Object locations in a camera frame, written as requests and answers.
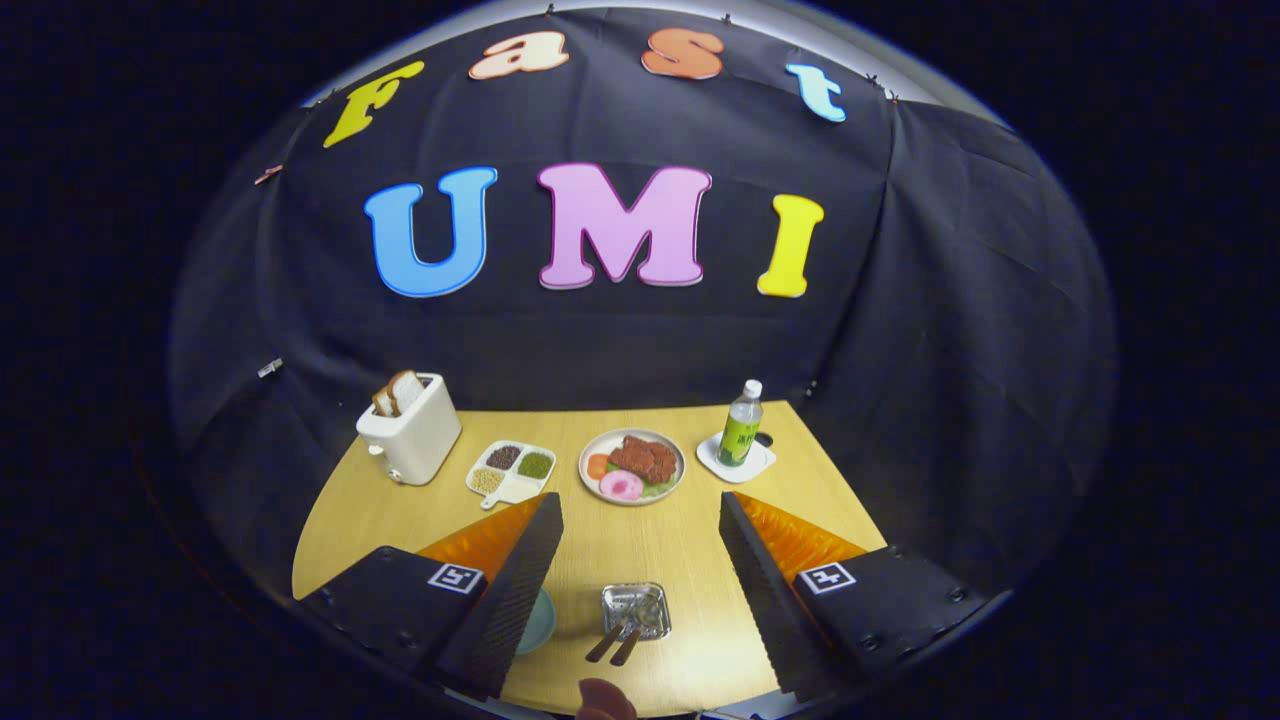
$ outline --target carrot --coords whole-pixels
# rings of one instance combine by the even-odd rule
[[[609,471],[609,456],[595,454],[586,459],[586,477],[599,480]]]

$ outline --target bottle label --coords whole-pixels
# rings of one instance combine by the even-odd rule
[[[746,452],[755,442],[755,430],[760,423],[739,423],[732,416],[724,420],[724,434],[721,436],[721,465],[736,468],[746,461]]]

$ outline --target plastic bottle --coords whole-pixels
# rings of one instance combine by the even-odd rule
[[[755,430],[760,428],[764,407],[760,406],[759,380],[746,380],[742,395],[728,406],[728,419],[724,420],[724,434],[721,436],[719,464],[737,468],[746,461],[746,454],[755,442]]]

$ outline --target small metal container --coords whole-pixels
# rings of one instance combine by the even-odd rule
[[[636,614],[643,629],[641,641],[655,641],[671,633],[671,612],[667,610],[667,593],[658,583],[621,583],[605,585],[600,592],[600,609],[604,611],[604,632],[608,633],[617,623],[627,619],[632,609],[653,600],[652,605]]]

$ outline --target white toaster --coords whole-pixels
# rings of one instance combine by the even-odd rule
[[[397,483],[425,486],[449,455],[462,421],[453,410],[444,378],[433,373],[416,373],[426,388],[399,418],[374,414],[370,405],[356,420],[356,432],[369,445],[369,454]]]

